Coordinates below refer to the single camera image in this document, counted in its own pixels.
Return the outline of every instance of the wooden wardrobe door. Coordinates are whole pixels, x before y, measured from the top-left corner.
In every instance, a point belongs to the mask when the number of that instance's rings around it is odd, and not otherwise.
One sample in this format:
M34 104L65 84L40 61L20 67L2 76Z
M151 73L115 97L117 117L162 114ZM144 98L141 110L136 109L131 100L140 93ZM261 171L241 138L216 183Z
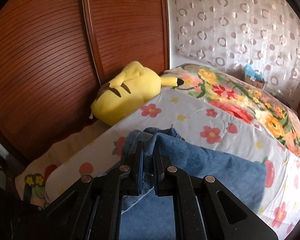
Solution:
M28 160L89 122L99 84L79 0L9 0L0 11L0 131Z
M101 84L137 60L157 73L168 69L166 0L82 0Z

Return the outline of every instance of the white floral sheet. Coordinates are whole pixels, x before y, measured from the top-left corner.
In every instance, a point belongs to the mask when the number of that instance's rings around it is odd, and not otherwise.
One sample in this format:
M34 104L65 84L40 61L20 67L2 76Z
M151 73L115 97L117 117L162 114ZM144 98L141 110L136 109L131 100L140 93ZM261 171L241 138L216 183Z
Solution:
M130 131L172 124L189 143L264 163L266 189L258 216L279 239L290 233L300 219L300 158L256 127L177 90L160 93L53 171L46 182L47 202L83 174L95 177L117 163Z

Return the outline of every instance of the pikachu plush toy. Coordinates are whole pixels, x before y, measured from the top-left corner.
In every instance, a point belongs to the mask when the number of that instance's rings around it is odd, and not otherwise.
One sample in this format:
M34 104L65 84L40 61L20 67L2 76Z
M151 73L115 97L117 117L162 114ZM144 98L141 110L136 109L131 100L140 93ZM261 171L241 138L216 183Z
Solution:
M151 69L133 61L100 88L91 112L112 126L158 95L161 86L180 86L183 83L176 77L159 77Z

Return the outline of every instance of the cardboard box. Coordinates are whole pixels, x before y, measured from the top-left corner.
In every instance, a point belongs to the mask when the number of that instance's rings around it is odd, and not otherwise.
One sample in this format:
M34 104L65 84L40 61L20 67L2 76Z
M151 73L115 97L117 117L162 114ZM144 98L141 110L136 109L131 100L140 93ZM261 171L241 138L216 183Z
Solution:
M251 76L246 75L244 78L244 81L256 88L263 88L263 85L265 84L264 82L262 82L261 80L255 79L255 80L251 80Z

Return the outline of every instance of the blue denim fabric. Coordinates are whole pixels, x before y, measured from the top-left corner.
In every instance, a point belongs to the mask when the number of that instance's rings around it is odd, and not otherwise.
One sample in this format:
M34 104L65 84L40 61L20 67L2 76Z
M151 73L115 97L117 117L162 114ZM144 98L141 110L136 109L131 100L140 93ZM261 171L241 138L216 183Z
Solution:
M120 239L175 239L172 197L154 195L155 144L162 155L170 157L172 165L195 177L215 176L251 210L259 209L266 182L265 165L182 141L174 128L130 132L122 148L121 164L127 155L135 153L138 140L144 142L142 194L125 196L122 201Z

